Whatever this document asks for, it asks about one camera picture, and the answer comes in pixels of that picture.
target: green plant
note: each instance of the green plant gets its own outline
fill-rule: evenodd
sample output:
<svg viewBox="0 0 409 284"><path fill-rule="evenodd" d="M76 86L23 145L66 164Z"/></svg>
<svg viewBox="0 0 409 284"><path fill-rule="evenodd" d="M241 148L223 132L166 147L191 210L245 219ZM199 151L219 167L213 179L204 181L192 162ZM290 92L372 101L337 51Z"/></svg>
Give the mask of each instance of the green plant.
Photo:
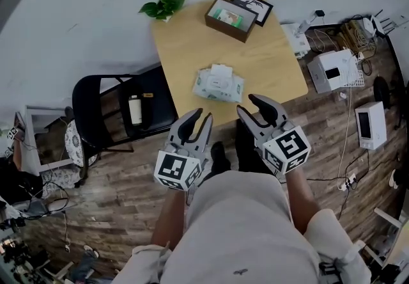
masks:
<svg viewBox="0 0 409 284"><path fill-rule="evenodd" d="M174 12L180 10L185 0L159 0L158 3L149 2L139 10L139 13L146 13L149 17L164 20Z"/></svg>

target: wooden box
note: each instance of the wooden box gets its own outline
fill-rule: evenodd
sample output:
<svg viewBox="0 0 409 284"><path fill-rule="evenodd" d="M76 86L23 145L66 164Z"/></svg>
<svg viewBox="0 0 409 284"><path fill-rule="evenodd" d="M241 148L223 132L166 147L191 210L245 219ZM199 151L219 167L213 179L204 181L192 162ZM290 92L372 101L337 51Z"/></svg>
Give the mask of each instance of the wooden box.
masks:
<svg viewBox="0 0 409 284"><path fill-rule="evenodd" d="M243 19L240 25L238 27L234 27L226 22L214 18L213 15L218 9L225 9L235 13L236 15L242 16ZM208 27L221 31L224 34L245 43L254 27L257 16L258 14L256 12L235 5L231 1L215 0L204 15L204 21Z"/></svg>

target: picture frame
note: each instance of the picture frame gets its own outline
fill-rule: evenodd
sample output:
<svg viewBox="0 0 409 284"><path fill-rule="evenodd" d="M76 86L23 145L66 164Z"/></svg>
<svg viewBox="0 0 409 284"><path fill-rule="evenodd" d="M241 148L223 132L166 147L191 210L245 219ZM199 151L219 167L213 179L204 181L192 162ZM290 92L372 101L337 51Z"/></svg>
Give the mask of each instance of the picture frame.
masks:
<svg viewBox="0 0 409 284"><path fill-rule="evenodd" d="M250 10L252 12L256 12L258 17L256 19L256 24L263 27L264 23L266 22L270 12L273 8L273 5L267 3L263 0L230 0L234 4L241 6L246 10Z"/></svg>

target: power strip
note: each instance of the power strip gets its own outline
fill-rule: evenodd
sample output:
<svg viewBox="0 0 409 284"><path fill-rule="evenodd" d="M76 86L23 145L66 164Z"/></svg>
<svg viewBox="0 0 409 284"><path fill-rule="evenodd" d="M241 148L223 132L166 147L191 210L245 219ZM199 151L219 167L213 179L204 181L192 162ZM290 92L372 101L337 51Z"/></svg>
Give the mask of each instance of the power strip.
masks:
<svg viewBox="0 0 409 284"><path fill-rule="evenodd" d="M353 173L349 178L346 179L346 183L341 185L341 190L346 191L349 187L351 187L352 183L356 182L357 177L355 176L355 173Z"/></svg>

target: wooden table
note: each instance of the wooden table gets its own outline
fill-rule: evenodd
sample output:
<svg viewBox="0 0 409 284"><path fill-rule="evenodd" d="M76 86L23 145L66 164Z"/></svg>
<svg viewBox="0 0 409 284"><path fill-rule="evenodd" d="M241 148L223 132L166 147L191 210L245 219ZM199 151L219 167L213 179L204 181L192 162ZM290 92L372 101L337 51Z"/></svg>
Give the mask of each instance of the wooden table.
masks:
<svg viewBox="0 0 409 284"><path fill-rule="evenodd" d="M177 12L168 22L152 23L167 83L179 116L198 107L213 114L213 124L238 118L236 103L204 99L192 93L197 71L212 63L233 67L244 78L243 101L251 113L258 111L248 94L266 95L280 103L308 92L300 66L273 12L265 25L254 26L246 43L205 24L205 13L214 0L193 4Z"/></svg>

